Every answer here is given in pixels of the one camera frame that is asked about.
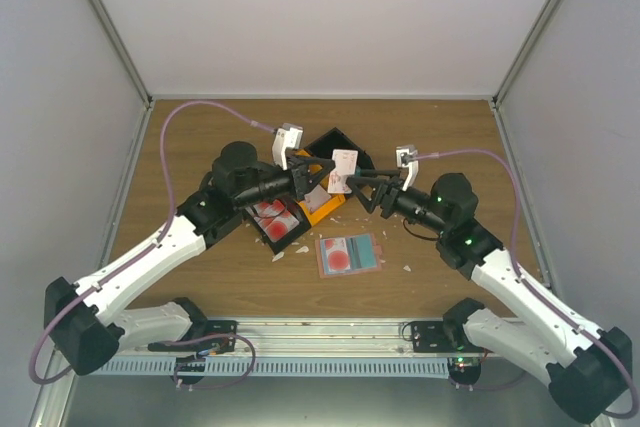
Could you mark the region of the teal credit card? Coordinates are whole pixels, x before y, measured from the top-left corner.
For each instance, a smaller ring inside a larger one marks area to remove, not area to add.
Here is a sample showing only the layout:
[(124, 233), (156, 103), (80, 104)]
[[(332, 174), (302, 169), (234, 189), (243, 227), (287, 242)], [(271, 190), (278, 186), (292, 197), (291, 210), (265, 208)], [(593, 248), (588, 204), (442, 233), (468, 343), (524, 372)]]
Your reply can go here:
[(368, 270), (377, 267), (374, 243), (369, 235), (360, 235), (353, 239), (355, 265), (358, 269)]

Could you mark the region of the red circle credit card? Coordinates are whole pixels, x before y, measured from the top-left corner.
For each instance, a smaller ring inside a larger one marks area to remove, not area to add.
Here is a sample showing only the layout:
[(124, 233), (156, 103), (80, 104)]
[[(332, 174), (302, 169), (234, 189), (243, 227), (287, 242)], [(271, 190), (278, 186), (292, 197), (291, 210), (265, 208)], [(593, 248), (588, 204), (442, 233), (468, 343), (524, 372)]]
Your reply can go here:
[(351, 269), (347, 241), (344, 237), (326, 239), (322, 247), (323, 268), (327, 274), (339, 274)]

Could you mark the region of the pink leather card holder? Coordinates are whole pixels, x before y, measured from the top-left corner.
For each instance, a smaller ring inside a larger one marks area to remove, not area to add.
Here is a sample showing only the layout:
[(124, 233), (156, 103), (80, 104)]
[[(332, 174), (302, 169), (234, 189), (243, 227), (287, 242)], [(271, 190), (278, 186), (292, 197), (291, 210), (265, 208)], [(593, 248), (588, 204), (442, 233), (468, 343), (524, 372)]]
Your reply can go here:
[[(374, 243), (374, 249), (375, 249), (375, 255), (376, 255), (376, 260), (377, 260), (377, 267), (374, 269), (368, 269), (368, 270), (363, 270), (363, 269), (358, 269), (357, 266), (355, 265), (355, 252), (354, 252), (354, 241), (353, 239), (357, 236), (360, 235), (369, 235), (372, 239), (372, 242)], [(370, 272), (376, 272), (376, 271), (380, 271), (382, 269), (382, 248), (380, 246), (380, 244), (376, 241), (375, 237), (373, 234), (360, 234), (360, 235), (349, 235), (349, 236), (343, 236), (346, 241), (347, 241), (347, 246), (348, 246), (348, 251), (349, 251), (349, 256), (350, 256), (350, 265), (351, 265), (351, 269), (347, 272), (344, 273), (339, 273), (339, 274), (327, 274), (324, 271), (323, 268), (323, 253), (322, 253), (322, 247), (323, 247), (323, 243), (325, 242), (326, 239), (331, 239), (331, 238), (323, 238), (323, 239), (319, 239), (315, 242), (315, 249), (316, 249), (316, 260), (317, 260), (317, 264), (318, 264), (318, 271), (319, 271), (319, 276), (321, 278), (336, 278), (336, 277), (341, 277), (341, 276), (350, 276), (350, 275), (357, 275), (357, 274), (364, 274), (364, 273), (370, 273)]]

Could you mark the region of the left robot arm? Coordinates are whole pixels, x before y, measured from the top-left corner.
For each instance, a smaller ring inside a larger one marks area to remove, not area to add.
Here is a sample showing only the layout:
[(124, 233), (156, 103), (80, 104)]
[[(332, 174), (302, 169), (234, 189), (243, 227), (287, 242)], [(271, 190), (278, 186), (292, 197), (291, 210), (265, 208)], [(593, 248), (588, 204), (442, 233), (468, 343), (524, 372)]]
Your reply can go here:
[(301, 200), (334, 168), (331, 159), (286, 155), (282, 166), (259, 161), (244, 141), (226, 145), (199, 189), (170, 210), (149, 238), (102, 269), (71, 283), (52, 281), (44, 294), (44, 335), (71, 371), (90, 374), (127, 347), (176, 343), (185, 351), (203, 345), (206, 327), (186, 302), (135, 313), (141, 329), (123, 324), (128, 306), (182, 263), (210, 249), (242, 224), (244, 211), (283, 196)]

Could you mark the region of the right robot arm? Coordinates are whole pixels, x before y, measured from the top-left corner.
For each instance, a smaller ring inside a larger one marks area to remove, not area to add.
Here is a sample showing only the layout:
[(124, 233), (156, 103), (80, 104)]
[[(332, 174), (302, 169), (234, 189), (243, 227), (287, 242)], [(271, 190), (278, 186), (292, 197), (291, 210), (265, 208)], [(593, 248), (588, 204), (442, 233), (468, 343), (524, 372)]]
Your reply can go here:
[(461, 173), (440, 176), (429, 193), (409, 187), (389, 172), (352, 175), (347, 185), (367, 212), (381, 211), (437, 235), (441, 259), (491, 293), (520, 320), (502, 320), (467, 299), (446, 315), (443, 340), (451, 350), (472, 345), (498, 354), (536, 378), (570, 418), (590, 424), (624, 393), (639, 412), (633, 381), (633, 346), (619, 328), (603, 330), (564, 304), (517, 262), (512, 251), (475, 218), (478, 198)]

